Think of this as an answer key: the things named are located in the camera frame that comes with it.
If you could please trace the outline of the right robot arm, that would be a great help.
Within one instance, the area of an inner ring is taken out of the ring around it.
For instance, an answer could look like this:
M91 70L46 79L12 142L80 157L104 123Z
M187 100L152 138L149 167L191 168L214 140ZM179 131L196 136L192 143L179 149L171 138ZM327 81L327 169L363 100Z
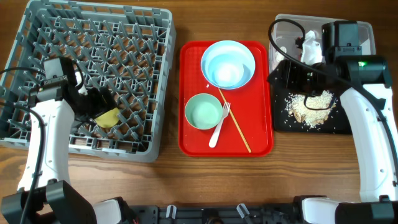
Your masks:
M365 55L356 21L322 26L325 61L308 64L285 54L269 75L271 85L305 97L331 90L348 118L360 170L357 203L322 195L294 198L299 223L396 223L397 127L392 110L392 77L387 60Z

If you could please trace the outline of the yellow cup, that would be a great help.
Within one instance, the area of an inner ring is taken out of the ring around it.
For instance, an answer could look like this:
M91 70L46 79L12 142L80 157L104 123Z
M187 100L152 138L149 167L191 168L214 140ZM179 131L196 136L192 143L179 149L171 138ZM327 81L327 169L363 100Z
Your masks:
M95 123L100 126L101 128L112 128L113 126L117 125L119 122L118 118L119 109L113 108L104 114L100 115L99 117L95 118Z

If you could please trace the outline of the green bowl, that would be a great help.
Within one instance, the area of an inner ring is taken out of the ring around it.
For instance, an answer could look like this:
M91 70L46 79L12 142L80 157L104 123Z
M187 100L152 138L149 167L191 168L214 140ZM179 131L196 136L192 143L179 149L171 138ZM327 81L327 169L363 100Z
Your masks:
M215 96L200 93L187 101L184 113L185 119L191 126L207 130L214 128L221 121L223 109Z

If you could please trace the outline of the light blue small bowl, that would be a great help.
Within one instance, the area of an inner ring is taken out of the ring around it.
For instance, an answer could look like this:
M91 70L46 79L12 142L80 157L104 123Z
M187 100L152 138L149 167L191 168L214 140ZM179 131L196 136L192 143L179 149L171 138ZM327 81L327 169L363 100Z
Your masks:
M241 88L254 75L253 64L244 57L220 54L205 65L204 76L215 87L232 90Z

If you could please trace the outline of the food scraps and rice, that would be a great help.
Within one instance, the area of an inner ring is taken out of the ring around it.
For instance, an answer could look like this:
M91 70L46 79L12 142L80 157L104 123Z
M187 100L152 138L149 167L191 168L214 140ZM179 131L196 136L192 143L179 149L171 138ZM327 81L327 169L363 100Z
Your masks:
M285 110L294 124L307 128L318 128L330 117L336 106L336 97L330 91L323 91L320 96L304 96L289 93L285 99Z

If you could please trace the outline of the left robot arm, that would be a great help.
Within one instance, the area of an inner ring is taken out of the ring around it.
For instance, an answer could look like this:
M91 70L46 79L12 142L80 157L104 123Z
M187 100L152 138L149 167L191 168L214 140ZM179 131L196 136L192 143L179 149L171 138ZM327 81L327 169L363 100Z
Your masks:
M8 223L122 223L123 210L116 199L92 205L71 185L68 173L69 137L76 119L93 119L111 128L118 107L110 91L86 90L77 78L76 62L66 57L44 62L45 79L30 89L27 106L6 106L30 114L29 153L17 193L4 197L1 213Z

